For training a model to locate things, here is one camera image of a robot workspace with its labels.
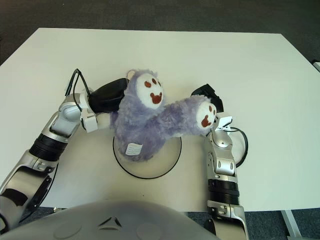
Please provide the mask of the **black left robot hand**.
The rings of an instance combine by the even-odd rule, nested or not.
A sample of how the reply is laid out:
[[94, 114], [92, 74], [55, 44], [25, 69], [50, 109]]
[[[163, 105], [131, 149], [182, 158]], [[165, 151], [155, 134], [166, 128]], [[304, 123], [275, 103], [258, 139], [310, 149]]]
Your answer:
[[119, 110], [120, 102], [125, 96], [128, 86], [127, 78], [120, 78], [109, 82], [90, 94], [89, 106], [94, 113], [111, 113]]

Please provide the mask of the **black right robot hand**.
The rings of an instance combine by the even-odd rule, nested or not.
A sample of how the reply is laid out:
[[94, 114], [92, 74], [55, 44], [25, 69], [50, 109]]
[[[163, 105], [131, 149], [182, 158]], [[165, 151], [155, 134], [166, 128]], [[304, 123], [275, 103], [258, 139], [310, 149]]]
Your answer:
[[223, 106], [223, 101], [222, 99], [216, 95], [215, 90], [209, 85], [205, 84], [196, 90], [194, 90], [191, 93], [192, 96], [194, 95], [199, 95], [199, 96], [206, 96], [207, 98], [210, 99], [210, 102], [215, 105], [216, 110], [218, 113], [224, 112], [224, 106]]

